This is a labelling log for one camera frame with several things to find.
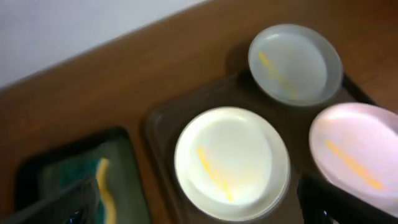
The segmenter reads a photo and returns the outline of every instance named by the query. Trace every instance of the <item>pink plate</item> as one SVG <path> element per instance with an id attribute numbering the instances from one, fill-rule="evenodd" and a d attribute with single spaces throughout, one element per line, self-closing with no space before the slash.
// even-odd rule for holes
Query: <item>pink plate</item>
<path id="1" fill-rule="evenodd" d="M 395 113 L 343 103 L 315 118 L 311 153 L 329 182 L 398 217 L 397 132 Z"/>

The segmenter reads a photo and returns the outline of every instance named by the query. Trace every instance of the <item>yellow food strip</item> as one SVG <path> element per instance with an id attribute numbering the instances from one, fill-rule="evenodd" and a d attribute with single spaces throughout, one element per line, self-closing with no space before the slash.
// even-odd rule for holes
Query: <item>yellow food strip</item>
<path id="1" fill-rule="evenodd" d="M 116 206 L 105 182 L 108 167 L 109 160 L 101 159 L 98 164 L 96 179 L 98 182 L 99 195 L 105 207 L 105 224 L 116 224 Z"/>
<path id="2" fill-rule="evenodd" d="M 287 93 L 290 96 L 293 96 L 292 92 L 293 92 L 293 88 L 291 87 L 291 85 L 288 83 L 288 81 L 286 79 L 284 79 L 281 75 L 279 75 L 278 70 L 275 68 L 275 66 L 271 63 L 270 60 L 268 60 L 267 56 L 259 51 L 259 58 L 263 64 L 263 66 L 265 66 L 270 72 L 271 78 L 273 79 L 278 79 L 279 84 L 287 91 Z"/>
<path id="3" fill-rule="evenodd" d="M 203 164 L 203 166 L 204 166 L 206 172 L 208 173 L 208 175 L 210 176 L 210 178 L 215 182 L 215 184 L 221 190 L 223 190 L 225 192 L 227 199 L 230 202 L 232 202 L 233 201 L 232 193 L 231 193 L 231 190 L 229 189 L 228 183 L 220 180 L 217 173 L 211 168 L 210 164 L 206 160 L 205 151 L 203 150 L 203 148 L 199 147 L 197 150 L 197 153 L 199 155 L 199 159 L 201 160 L 201 163 Z"/>
<path id="4" fill-rule="evenodd" d="M 334 152 L 341 160 L 344 161 L 344 163 L 356 174 L 358 174 L 360 177 L 362 177 L 370 186 L 372 186 L 375 189 L 378 190 L 384 190 L 385 186 L 378 182 L 375 178 L 372 177 L 372 175 L 369 173 L 369 171 L 366 170 L 364 166 L 362 166 L 360 163 L 355 161 L 352 157 L 347 155 L 345 152 L 339 150 L 337 146 L 335 146 L 331 141 L 327 140 L 326 141 L 326 146 Z"/>

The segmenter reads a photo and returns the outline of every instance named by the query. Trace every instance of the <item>tray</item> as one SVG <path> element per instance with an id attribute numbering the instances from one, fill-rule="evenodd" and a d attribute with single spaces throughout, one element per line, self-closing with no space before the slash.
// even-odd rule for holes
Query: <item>tray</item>
<path id="1" fill-rule="evenodd" d="M 116 205 L 120 205 L 118 218 L 122 223 L 150 223 L 134 148 L 123 128 L 107 129 L 26 160 L 17 170 L 15 211 L 52 198 L 60 191 L 60 164 L 101 157 L 110 161 L 107 185 Z"/>
<path id="2" fill-rule="evenodd" d="M 220 106 L 253 111 L 278 131 L 292 164 L 290 186 L 285 199 L 269 216 L 253 223 L 303 223 L 296 188 L 301 172 L 320 176 L 308 145 L 310 125 L 328 106 L 359 101 L 374 104 L 346 75 L 343 88 L 324 104 L 311 107 L 283 105 L 267 96 L 249 70 L 230 75 L 201 90 L 160 105 L 143 122 L 142 130 L 152 165 L 162 184 L 170 212 L 177 223 L 222 223 L 199 211 L 182 192 L 174 171 L 174 150 L 183 128 L 198 114 Z"/>

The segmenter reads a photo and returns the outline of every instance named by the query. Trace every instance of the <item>wooden table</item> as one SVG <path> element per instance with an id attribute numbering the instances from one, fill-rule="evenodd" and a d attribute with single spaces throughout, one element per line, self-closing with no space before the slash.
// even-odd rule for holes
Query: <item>wooden table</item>
<path id="1" fill-rule="evenodd" d="M 0 93 L 0 218 L 12 213 L 14 175 L 25 158 L 121 125 L 136 147 L 154 223 L 171 223 L 139 123 L 160 102 L 240 71 L 255 35 L 279 23 L 319 31 L 353 80 L 398 111 L 398 1 L 210 1 Z"/>

